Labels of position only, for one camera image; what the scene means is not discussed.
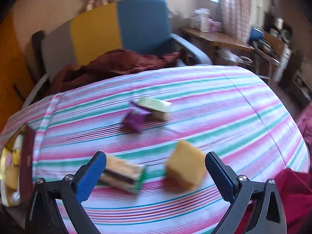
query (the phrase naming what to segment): blue chair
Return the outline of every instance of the blue chair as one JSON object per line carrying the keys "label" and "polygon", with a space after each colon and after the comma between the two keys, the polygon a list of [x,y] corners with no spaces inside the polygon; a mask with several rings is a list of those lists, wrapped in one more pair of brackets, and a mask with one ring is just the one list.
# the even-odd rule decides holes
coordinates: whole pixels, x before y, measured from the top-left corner
{"label": "blue chair", "polygon": [[[212,64],[199,48],[173,34],[166,0],[124,0],[100,6],[65,22],[48,35],[32,36],[38,67],[45,75],[23,108],[34,99],[45,81],[52,82],[67,64],[87,65],[98,56],[117,49],[161,56],[181,46],[197,64]],[[179,60],[178,66],[185,66]]]}

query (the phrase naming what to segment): striped tablecloth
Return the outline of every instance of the striped tablecloth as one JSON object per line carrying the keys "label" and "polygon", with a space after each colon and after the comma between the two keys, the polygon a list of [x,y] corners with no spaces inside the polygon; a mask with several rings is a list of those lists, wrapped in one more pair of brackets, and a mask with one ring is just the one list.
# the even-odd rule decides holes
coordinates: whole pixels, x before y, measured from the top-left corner
{"label": "striped tablecloth", "polygon": [[[172,108],[167,122],[146,121],[142,134],[136,134],[121,121],[129,101],[140,96],[170,101]],[[237,174],[255,181],[286,167],[309,168],[307,148],[290,114],[261,79],[239,67],[160,69],[49,96],[10,117],[1,147],[25,122],[37,131],[33,180],[60,180],[98,150],[148,166],[138,195],[97,185],[82,203],[102,233],[212,231],[229,204],[210,176],[183,193],[164,179],[164,164],[179,139],[203,152],[215,151]]]}

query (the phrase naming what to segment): brown blanket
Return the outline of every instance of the brown blanket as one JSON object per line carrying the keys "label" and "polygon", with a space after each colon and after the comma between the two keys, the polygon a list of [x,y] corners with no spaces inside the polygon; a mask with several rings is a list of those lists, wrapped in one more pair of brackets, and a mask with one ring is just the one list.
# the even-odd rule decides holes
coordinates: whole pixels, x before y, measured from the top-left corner
{"label": "brown blanket", "polygon": [[74,70],[72,64],[65,66],[53,79],[48,94],[76,89],[115,76],[174,67],[179,56],[180,53],[157,57],[124,49],[109,51],[78,70]]}

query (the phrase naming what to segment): box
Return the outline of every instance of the box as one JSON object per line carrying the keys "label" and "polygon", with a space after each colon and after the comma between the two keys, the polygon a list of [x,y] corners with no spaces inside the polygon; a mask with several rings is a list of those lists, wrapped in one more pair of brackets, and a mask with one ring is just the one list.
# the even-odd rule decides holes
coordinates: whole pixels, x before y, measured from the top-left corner
{"label": "box", "polygon": [[[17,168],[18,172],[18,189],[20,199],[12,201],[12,194],[15,190],[8,188],[5,184],[7,167],[13,165],[10,159],[14,152],[14,142],[19,135],[22,135],[20,163]],[[24,124],[21,126],[5,144],[1,159],[0,159],[0,185],[1,185],[1,200],[4,206],[12,207],[20,203],[28,204],[32,195],[32,151],[35,140],[35,131]]]}

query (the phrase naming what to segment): metal screw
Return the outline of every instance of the metal screw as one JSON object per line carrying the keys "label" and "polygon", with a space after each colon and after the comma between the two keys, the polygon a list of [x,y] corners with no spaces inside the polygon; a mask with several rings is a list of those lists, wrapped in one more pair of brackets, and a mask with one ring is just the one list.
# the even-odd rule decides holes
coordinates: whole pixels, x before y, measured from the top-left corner
{"label": "metal screw", "polygon": [[271,185],[274,185],[274,184],[275,184],[275,180],[272,179],[272,178],[268,179],[268,182],[269,182]]}
{"label": "metal screw", "polygon": [[239,175],[239,176],[238,176],[238,179],[239,179],[240,181],[247,181],[247,177],[246,177],[245,175]]}
{"label": "metal screw", "polygon": [[73,178],[74,178],[74,176],[71,175],[71,174],[68,174],[68,175],[65,176],[65,180],[66,181],[71,181]]}
{"label": "metal screw", "polygon": [[37,179],[36,183],[37,183],[37,184],[41,184],[41,183],[43,183],[43,178],[39,178],[39,179]]}

